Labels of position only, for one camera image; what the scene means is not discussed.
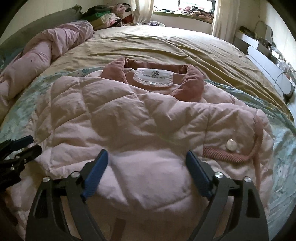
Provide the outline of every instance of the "blue patterned fabric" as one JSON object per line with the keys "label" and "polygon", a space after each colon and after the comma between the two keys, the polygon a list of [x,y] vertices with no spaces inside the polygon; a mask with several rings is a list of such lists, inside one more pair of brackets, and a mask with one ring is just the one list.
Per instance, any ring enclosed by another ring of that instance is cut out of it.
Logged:
{"label": "blue patterned fabric", "polygon": [[[0,142],[19,139],[36,107],[37,99],[61,76],[86,76],[103,68],[81,69],[38,77],[23,92],[7,114],[0,132]],[[267,217],[271,240],[287,221],[296,205],[296,128],[288,117],[272,104],[243,91],[207,80],[242,100],[250,107],[261,109],[267,115],[274,135],[274,185],[269,200],[270,215]]]}

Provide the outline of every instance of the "white label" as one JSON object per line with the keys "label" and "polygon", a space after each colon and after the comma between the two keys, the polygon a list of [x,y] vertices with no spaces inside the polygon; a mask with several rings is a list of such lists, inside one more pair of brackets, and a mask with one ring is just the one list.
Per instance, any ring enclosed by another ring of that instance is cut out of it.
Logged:
{"label": "white label", "polygon": [[148,82],[149,85],[165,85],[170,86],[173,83],[172,71],[162,69],[137,69],[134,75],[134,80],[140,82]]}

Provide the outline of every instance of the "silver screw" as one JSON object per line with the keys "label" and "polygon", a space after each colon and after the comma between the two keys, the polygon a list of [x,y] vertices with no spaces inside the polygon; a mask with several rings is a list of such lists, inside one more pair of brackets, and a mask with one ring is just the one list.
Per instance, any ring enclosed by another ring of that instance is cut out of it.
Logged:
{"label": "silver screw", "polygon": [[245,182],[248,182],[248,183],[251,183],[252,182],[252,179],[250,177],[245,177],[244,178],[244,181]]}
{"label": "silver screw", "polygon": [[46,183],[46,182],[49,182],[50,181],[50,177],[45,177],[43,178],[43,182]]}
{"label": "silver screw", "polygon": [[222,177],[224,177],[224,174],[221,173],[221,172],[216,172],[216,173],[215,173],[215,177],[217,177],[217,178],[222,178]]}
{"label": "silver screw", "polygon": [[80,173],[79,172],[73,172],[71,173],[71,177],[73,178],[76,178],[76,177],[79,177],[80,176]]}

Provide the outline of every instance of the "curtain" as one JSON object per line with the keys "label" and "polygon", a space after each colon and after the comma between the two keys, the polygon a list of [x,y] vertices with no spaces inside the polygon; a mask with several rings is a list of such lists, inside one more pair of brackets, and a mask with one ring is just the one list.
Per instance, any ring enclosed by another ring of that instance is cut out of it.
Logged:
{"label": "curtain", "polygon": [[153,1],[154,0],[131,0],[134,22],[147,23],[150,21],[153,13]]}
{"label": "curtain", "polygon": [[212,35],[233,42],[239,15],[240,0],[217,0],[212,23]]}

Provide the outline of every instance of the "white pearl button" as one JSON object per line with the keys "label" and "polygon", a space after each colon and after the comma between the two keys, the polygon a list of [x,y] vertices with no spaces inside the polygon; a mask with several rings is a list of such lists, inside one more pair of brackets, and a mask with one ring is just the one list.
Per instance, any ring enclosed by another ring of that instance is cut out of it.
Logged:
{"label": "white pearl button", "polygon": [[233,139],[230,139],[226,143],[226,148],[229,151],[235,151],[237,149],[237,143]]}

